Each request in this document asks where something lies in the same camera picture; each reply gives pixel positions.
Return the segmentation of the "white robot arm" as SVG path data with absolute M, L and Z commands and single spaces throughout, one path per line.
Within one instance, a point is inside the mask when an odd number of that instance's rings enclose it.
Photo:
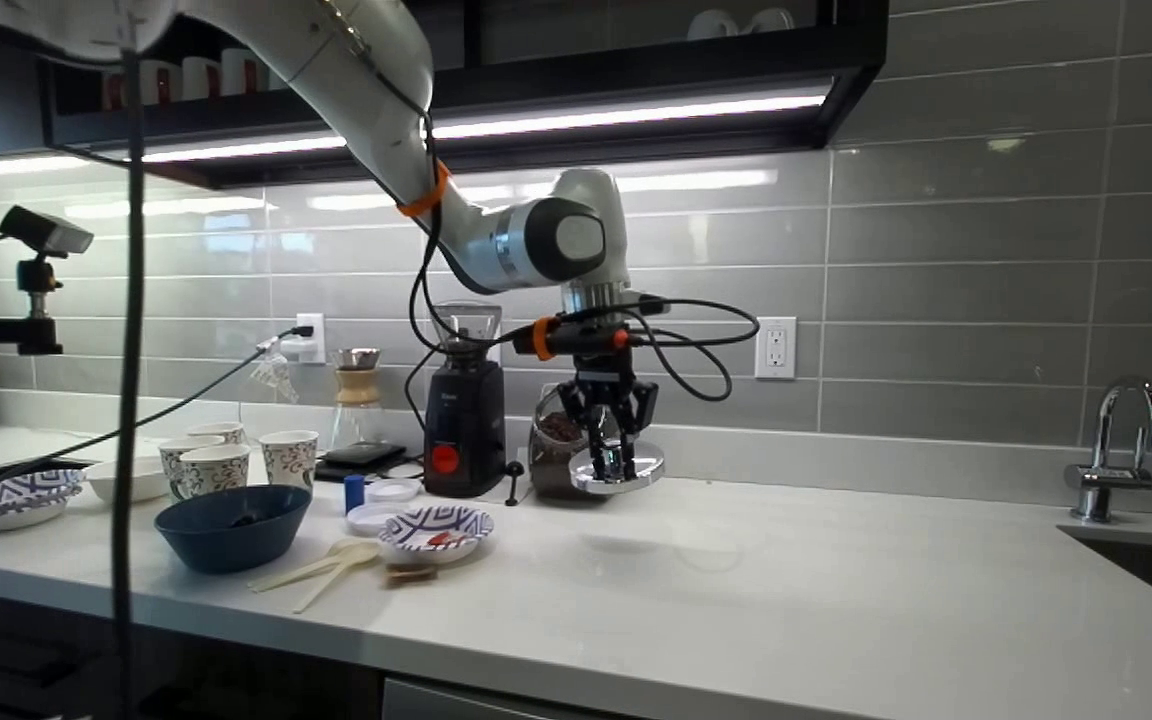
M 615 180 L 568 167 L 544 198 L 498 212 L 468 202 L 430 145 L 430 51 L 404 0 L 0 0 L 0 27 L 76 60 L 146 51 L 176 19 L 221 27 L 292 89 L 434 238 L 464 288 L 564 290 L 520 350 L 575 359 L 559 401 L 583 433 L 589 479 L 600 496 L 636 485 L 636 435 L 653 424 L 655 388 L 633 375 L 629 354 Z

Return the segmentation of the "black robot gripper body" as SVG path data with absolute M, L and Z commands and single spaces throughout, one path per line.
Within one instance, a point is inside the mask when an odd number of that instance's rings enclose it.
M 609 433 L 603 433 L 603 439 L 609 439 L 609 448 L 603 450 L 615 450 L 615 417 L 613 417 L 613 404 L 615 401 L 633 401 L 633 406 L 636 406 L 636 435 L 653 424 L 653 417 L 655 417 L 655 394 L 659 394 L 659 388 L 655 382 L 648 382 L 648 378 L 640 378 L 636 370 L 633 370 L 633 354 L 629 350 L 583 350 L 581 359 L 575 359 L 575 378 L 572 378 L 572 388 L 564 391 L 564 406 L 575 417 L 575 424 L 581 424 L 581 417 L 593 406 L 593 404 L 603 404 L 609 406 Z

